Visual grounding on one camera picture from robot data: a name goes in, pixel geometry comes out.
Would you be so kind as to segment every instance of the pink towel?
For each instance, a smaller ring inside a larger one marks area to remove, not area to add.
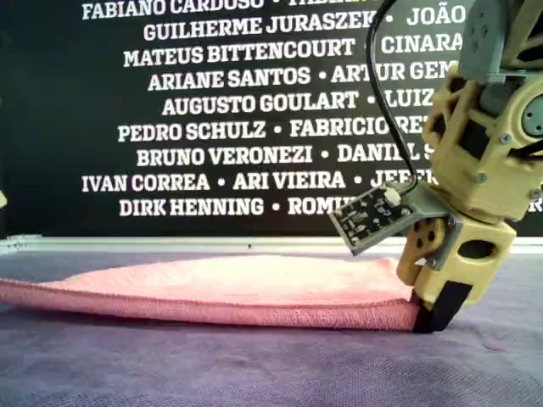
[[[193,259],[59,282],[0,279],[0,302],[125,318],[410,331],[418,307],[396,265],[274,255]]]

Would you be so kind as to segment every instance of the metal frame edge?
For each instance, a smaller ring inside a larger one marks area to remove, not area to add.
[[[401,254],[406,239],[389,237],[368,254]],[[341,237],[42,237],[12,236],[0,254],[12,252],[178,252],[350,254]],[[543,254],[543,237],[517,237],[512,254]]]

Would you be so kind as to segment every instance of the circuit board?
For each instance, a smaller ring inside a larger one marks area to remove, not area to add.
[[[382,186],[365,192],[330,214],[351,252],[356,255],[403,230],[404,220],[411,215],[402,204],[400,194]]]

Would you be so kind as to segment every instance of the screw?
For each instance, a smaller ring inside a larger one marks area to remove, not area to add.
[[[482,183],[486,182],[486,180],[488,180],[488,179],[489,179],[489,177],[484,172],[479,172],[477,174],[477,178],[475,179],[475,181],[478,184],[482,184]]]
[[[539,198],[541,198],[541,196],[543,195],[543,191],[541,191],[540,189],[535,189],[534,191],[532,191],[529,195],[529,197],[535,201]]]
[[[500,137],[501,144],[509,144],[511,141],[512,141],[512,136],[508,133]]]

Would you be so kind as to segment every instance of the black cable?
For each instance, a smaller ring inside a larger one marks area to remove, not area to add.
[[[531,144],[522,148],[516,148],[511,151],[511,155],[520,159],[532,159],[534,156],[532,156],[531,154],[539,153],[541,151],[543,151],[543,140],[539,140],[538,142],[532,142]]]
[[[417,186],[418,184],[417,171],[415,170],[415,167],[413,166],[413,163],[411,162],[411,153],[409,152],[409,148],[406,145],[406,142],[402,135],[402,131],[399,128],[398,124],[396,123],[395,117],[392,115],[392,112],[390,111],[390,107],[385,100],[383,88],[381,87],[379,83],[377,72],[373,64],[373,61],[375,59],[375,53],[376,53],[375,52],[375,37],[377,35],[378,28],[383,22],[383,19],[386,16],[386,14],[389,12],[389,10],[392,8],[392,6],[395,3],[396,3],[396,0],[383,0],[383,2],[381,3],[381,7],[379,7],[377,13],[373,17],[372,23],[370,24],[369,30],[367,32],[367,37],[366,37],[366,65],[367,65],[367,72],[370,78],[370,84],[372,85],[373,93],[375,94],[375,101],[377,102],[377,105],[381,109],[381,112],[383,113],[383,116],[384,116],[385,121],[387,122],[387,125],[389,125],[390,135],[392,136],[396,146],[398,147],[400,156],[405,161],[407,168],[409,169],[409,172],[411,173],[410,186],[401,193],[403,195],[410,192],[413,188]]]

